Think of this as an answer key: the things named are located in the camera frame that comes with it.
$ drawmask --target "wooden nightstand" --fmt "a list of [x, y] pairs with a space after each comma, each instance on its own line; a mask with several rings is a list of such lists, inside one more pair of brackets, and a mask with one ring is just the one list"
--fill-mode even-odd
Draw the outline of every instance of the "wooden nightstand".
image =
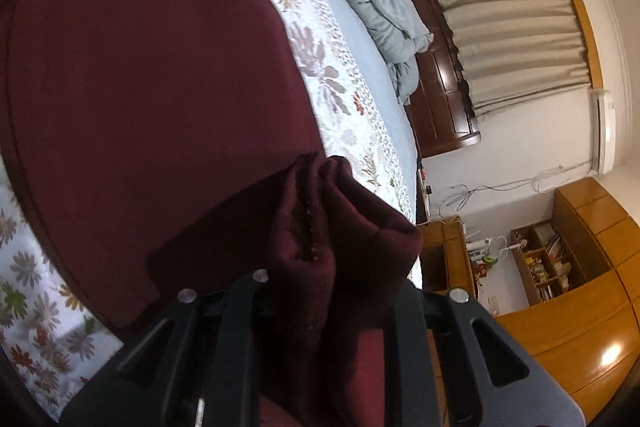
[[446, 293], [463, 288], [476, 295], [462, 224], [434, 221], [418, 227], [422, 234], [422, 288]]

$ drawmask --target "air conditioner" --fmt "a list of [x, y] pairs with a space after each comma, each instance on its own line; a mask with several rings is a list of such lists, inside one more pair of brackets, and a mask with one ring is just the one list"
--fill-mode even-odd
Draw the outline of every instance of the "air conditioner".
[[598, 174], [613, 169], [616, 156], [616, 106], [613, 95], [604, 89], [591, 90], [593, 102], [592, 168]]

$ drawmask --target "small item on shelf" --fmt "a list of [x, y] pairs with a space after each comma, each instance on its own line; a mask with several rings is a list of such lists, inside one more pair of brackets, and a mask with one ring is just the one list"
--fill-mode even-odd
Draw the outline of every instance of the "small item on shelf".
[[534, 227], [534, 230], [543, 245], [548, 245], [549, 241], [552, 241], [557, 235], [556, 230], [554, 230], [554, 227], [551, 226], [551, 223], [538, 225]]
[[542, 259], [530, 259], [527, 257], [526, 261], [527, 266], [529, 266], [531, 276], [537, 284], [547, 282], [549, 280], [549, 274], [546, 271], [545, 266], [542, 264]]
[[571, 263], [569, 263], [569, 261], [567, 261], [566, 263], [563, 263], [562, 261], [555, 261], [554, 268], [556, 269], [556, 273], [558, 275], [566, 276], [571, 272]]
[[551, 240], [545, 248], [551, 262], [564, 255], [564, 244], [558, 234], [556, 234], [556, 237]]
[[538, 288], [538, 294], [540, 295], [540, 298], [543, 302], [550, 301], [553, 298], [553, 293], [551, 292], [549, 286], [542, 286]]
[[466, 251], [476, 251], [476, 250], [487, 250], [491, 245], [491, 239], [488, 237], [484, 239], [478, 239], [477, 241], [472, 241], [466, 244]]
[[524, 250], [529, 243], [529, 239], [527, 238], [527, 233], [525, 230], [514, 230], [513, 237], [515, 238], [516, 245], [522, 245], [524, 241], [524, 246], [522, 249]]
[[480, 279], [486, 277], [487, 271], [496, 263], [496, 259], [488, 257], [491, 251], [488, 247], [479, 250], [471, 250], [468, 252], [469, 263], [471, 265], [471, 273], [476, 280], [476, 284], [481, 285]]
[[560, 285], [562, 286], [562, 291], [563, 292], [568, 292], [569, 291], [569, 278], [566, 275], [561, 275], [560, 277], [558, 277], [558, 280], [560, 282]]

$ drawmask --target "wooden cabinet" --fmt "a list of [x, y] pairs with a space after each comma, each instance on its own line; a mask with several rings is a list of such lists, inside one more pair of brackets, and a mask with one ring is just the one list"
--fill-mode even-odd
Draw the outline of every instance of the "wooden cabinet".
[[437, 293], [464, 288], [469, 295], [475, 295], [462, 225], [435, 221], [418, 230], [422, 234], [422, 287]]
[[556, 190], [548, 224], [561, 236], [575, 278], [568, 291], [540, 303], [525, 260], [547, 256], [549, 266], [548, 248], [535, 230], [542, 223], [514, 230], [514, 243], [527, 239], [527, 248], [514, 256], [532, 306], [497, 319], [573, 396], [589, 422], [640, 355], [640, 227], [592, 178]]

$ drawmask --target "dark wooden bed frame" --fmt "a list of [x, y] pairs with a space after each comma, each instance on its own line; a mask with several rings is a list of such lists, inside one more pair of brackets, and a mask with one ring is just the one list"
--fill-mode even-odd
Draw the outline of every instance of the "dark wooden bed frame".
[[426, 158], [478, 143], [480, 132], [442, 7], [438, 0], [412, 2], [434, 36], [429, 49], [415, 55], [420, 84], [406, 106], [418, 151]]

